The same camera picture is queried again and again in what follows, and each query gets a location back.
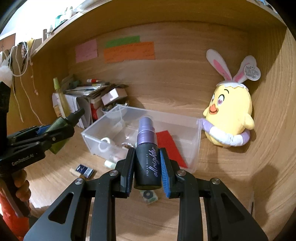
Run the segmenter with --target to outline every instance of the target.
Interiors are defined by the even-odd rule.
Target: orange sticky note
[[[122,62],[124,60],[155,59],[154,42],[125,44],[104,49],[106,63]]]

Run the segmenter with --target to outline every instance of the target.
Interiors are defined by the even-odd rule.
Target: human hand
[[[25,170],[18,171],[12,175],[13,180],[15,182],[15,186],[18,188],[16,192],[17,198],[19,198],[22,202],[26,202],[31,197],[31,190],[29,189],[29,181],[27,180],[27,173]]]

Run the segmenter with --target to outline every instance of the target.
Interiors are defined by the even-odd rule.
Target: cardboard box
[[[103,104],[106,106],[114,101],[127,97],[126,90],[122,88],[115,88],[102,97]]]

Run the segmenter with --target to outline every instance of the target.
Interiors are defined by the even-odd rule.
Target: purple spray cap
[[[157,145],[157,137],[153,127],[153,121],[148,116],[141,117],[139,121],[137,146],[143,143],[153,143]]]

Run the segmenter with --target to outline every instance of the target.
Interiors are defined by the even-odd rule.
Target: white tape roll
[[[100,144],[98,145],[99,151],[108,151],[110,149],[110,145],[115,145],[115,142],[108,137],[102,138]]]
[[[108,168],[110,168],[110,169],[114,169],[115,166],[116,166],[116,164],[113,163],[113,162],[111,162],[111,161],[106,160],[105,163],[104,163],[104,166],[105,166],[105,167],[108,167]]]

